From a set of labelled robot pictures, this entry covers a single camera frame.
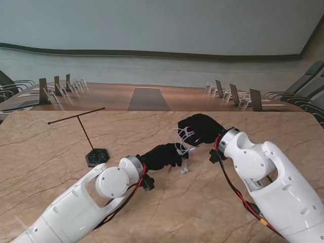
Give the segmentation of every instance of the black metal rod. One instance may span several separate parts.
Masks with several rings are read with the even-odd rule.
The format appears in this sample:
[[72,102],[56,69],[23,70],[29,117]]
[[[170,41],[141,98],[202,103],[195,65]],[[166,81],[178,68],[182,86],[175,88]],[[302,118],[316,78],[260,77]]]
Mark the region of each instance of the black metal rod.
[[88,135],[87,135],[87,133],[86,133],[86,130],[85,130],[85,128],[83,127],[83,125],[82,125],[82,122],[81,122],[81,120],[80,120],[80,118],[77,116],[77,119],[79,120],[79,122],[80,122],[80,124],[81,124],[81,127],[82,127],[82,129],[83,129],[83,131],[84,131],[84,133],[85,133],[85,135],[86,135],[86,137],[87,137],[87,139],[88,139],[88,141],[89,141],[89,143],[90,143],[90,146],[92,147],[92,150],[94,150],[93,149],[93,146],[92,146],[92,144],[91,144],[91,142],[90,142],[90,139],[89,139],[89,137],[88,137]]
[[47,124],[49,125],[49,124],[52,124],[52,123],[57,123],[57,122],[61,122],[61,121],[63,121],[63,120],[68,120],[68,119],[70,119],[70,118],[74,118],[74,117],[79,117],[80,115],[85,115],[85,114],[89,114],[89,113],[92,113],[92,112],[95,112],[95,111],[98,111],[98,110],[104,110],[105,109],[105,107],[102,107],[102,108],[100,108],[100,109],[96,109],[96,110],[92,110],[92,111],[88,111],[88,112],[85,112],[85,113],[81,113],[81,114],[79,114],[79,115],[73,115],[73,116],[69,116],[69,117],[67,117],[67,118],[63,118],[63,119],[59,119],[59,120],[55,120],[55,121],[49,121]]

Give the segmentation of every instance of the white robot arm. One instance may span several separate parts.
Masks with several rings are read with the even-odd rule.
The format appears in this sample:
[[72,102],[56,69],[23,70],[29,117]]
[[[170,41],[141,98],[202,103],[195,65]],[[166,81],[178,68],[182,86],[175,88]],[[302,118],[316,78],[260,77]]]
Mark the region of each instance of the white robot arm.
[[[218,145],[266,220],[289,242],[324,242],[324,206],[305,178],[273,143],[254,144],[246,133],[228,130]],[[277,169],[266,187],[257,181]]]
[[[91,232],[121,204],[128,187],[143,175],[143,166],[135,156],[122,158],[118,167],[100,164],[89,171],[68,190],[56,198],[43,214],[14,243],[72,243]],[[96,193],[112,200],[98,206],[87,192],[94,181]]]

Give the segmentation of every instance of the white wall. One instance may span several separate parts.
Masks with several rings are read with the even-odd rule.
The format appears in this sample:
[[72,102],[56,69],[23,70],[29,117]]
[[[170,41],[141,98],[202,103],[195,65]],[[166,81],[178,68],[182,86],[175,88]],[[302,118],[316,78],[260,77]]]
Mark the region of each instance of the white wall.
[[316,60],[324,60],[324,25],[302,60],[285,62],[213,62],[138,57],[79,57],[29,53],[0,48],[0,70],[13,80],[49,81],[67,73],[89,82],[204,87],[219,79],[265,93],[285,90]]
[[49,49],[297,54],[323,0],[1,0],[0,43]]

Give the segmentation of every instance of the chair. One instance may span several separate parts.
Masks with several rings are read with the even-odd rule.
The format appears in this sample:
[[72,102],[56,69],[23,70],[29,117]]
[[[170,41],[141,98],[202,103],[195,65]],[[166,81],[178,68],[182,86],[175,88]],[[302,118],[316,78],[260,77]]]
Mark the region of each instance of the chair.
[[311,113],[316,120],[324,127],[324,94],[310,101],[299,100],[294,103],[308,113]]
[[7,100],[7,98],[6,98],[5,95],[0,95],[0,98],[1,98],[1,99],[4,99],[4,100]]
[[286,91],[270,91],[265,93],[268,97],[270,95],[284,95],[295,94],[303,88],[309,81],[311,81],[324,67],[324,61],[316,61],[311,67],[301,76],[295,83],[293,83]]
[[8,99],[8,96],[9,96],[8,94],[10,94],[11,97],[13,97],[15,95],[14,92],[12,92],[10,90],[0,90],[0,95],[5,97],[5,100]]
[[32,80],[17,80],[12,81],[4,72],[0,70],[0,90],[1,91],[11,91],[15,94],[19,93],[19,90],[23,90],[23,87],[28,88],[26,84],[30,84],[31,86],[35,85],[35,82]]
[[314,95],[324,90],[324,72],[317,78],[315,78],[309,85],[303,88],[296,94],[284,94],[280,95],[279,100],[286,101],[288,103],[294,104],[296,101],[310,100]]

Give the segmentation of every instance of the black base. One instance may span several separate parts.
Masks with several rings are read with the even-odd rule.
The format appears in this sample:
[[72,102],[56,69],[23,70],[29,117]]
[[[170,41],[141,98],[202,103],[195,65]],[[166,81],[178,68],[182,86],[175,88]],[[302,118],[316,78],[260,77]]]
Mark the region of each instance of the black base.
[[109,153],[105,148],[94,148],[86,155],[88,167],[106,163],[109,159]]

